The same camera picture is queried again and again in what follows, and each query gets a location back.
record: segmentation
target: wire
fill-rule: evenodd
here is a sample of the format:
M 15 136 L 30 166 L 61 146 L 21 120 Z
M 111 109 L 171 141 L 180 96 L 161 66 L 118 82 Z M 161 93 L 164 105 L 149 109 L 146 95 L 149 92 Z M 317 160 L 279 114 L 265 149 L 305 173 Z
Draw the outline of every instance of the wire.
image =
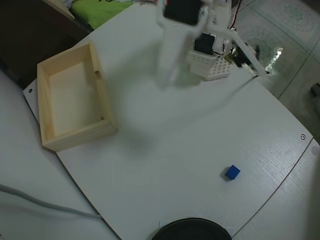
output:
M 236 10 L 235 10 L 235 13 L 234 13 L 234 16 L 233 16 L 233 20 L 232 20 L 232 23 L 231 23 L 231 26 L 229 27 L 229 29 L 232 29 L 236 24 L 237 16 L 238 16 L 238 12 L 239 12 L 239 9 L 240 9 L 241 2 L 242 2 L 242 0 L 239 0 L 238 6 L 236 7 Z
M 65 206 L 59 206 L 59 205 L 55 205 L 49 202 L 45 202 L 42 200 L 39 200 L 33 196 L 30 196 L 28 194 L 26 194 L 23 191 L 20 191 L 18 189 L 9 187 L 9 186 L 5 186 L 0 184 L 0 192 L 4 192 L 7 194 L 11 194 L 20 198 L 23 198 L 31 203 L 34 203 L 36 205 L 42 206 L 44 208 L 47 209 L 53 209 L 53 210 L 58 210 L 58 211 L 62 211 L 62 212 L 66 212 L 66 213 L 72 213 L 72 214 L 77 214 L 80 216 L 84 216 L 84 217 L 90 217 L 90 218 L 95 218 L 95 219 L 102 219 L 101 215 L 98 214 L 92 214 L 92 213 L 87 213 L 87 212 L 83 212 L 83 211 L 79 211 L 73 208 L 69 208 L 69 207 L 65 207 Z
M 226 46 L 225 46 L 225 41 L 223 41 L 223 50 L 222 50 L 222 53 L 218 53 L 216 51 L 212 51 L 214 54 L 217 54 L 219 56 L 224 56 L 226 53 L 225 53 L 225 49 L 226 49 Z

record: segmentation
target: robotic arm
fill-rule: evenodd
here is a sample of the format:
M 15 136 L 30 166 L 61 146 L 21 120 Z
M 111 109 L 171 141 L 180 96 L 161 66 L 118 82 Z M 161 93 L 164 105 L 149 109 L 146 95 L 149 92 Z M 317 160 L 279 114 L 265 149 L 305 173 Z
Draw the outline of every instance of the robotic arm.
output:
M 232 0 L 157 1 L 156 21 L 164 31 L 157 71 L 160 87 L 175 81 L 179 65 L 187 56 L 191 72 L 207 80 L 217 79 L 211 74 L 212 67 L 226 61 L 227 56 L 239 67 L 246 63 L 257 75 L 266 74 L 255 52 L 234 29 L 235 19 L 229 26 L 231 6 Z

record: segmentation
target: blue block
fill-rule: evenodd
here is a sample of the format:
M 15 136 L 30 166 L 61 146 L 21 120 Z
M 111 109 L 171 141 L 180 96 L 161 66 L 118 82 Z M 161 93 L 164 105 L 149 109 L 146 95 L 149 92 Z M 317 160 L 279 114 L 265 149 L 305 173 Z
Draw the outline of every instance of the blue block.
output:
M 233 180 L 238 176 L 239 173 L 240 173 L 240 170 L 236 166 L 232 165 L 228 169 L 228 171 L 226 171 L 225 175 L 231 180 Z

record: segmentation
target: tiled floor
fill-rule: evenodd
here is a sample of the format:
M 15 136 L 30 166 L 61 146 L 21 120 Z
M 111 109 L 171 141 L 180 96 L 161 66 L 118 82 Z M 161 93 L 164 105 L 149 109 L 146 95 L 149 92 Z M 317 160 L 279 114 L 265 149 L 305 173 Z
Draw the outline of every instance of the tiled floor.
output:
M 320 143 L 320 114 L 310 92 L 313 84 L 320 83 L 318 1 L 243 0 L 236 28 L 243 40 L 260 46 L 264 67 L 281 52 L 270 65 L 270 76 L 258 80 Z

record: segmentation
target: wooden box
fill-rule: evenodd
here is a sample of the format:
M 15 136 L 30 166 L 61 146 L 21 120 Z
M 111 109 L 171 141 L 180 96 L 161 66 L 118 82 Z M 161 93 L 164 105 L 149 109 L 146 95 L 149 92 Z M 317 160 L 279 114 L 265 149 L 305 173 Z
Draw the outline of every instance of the wooden box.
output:
M 37 65 L 42 145 L 59 152 L 116 132 L 93 43 Z

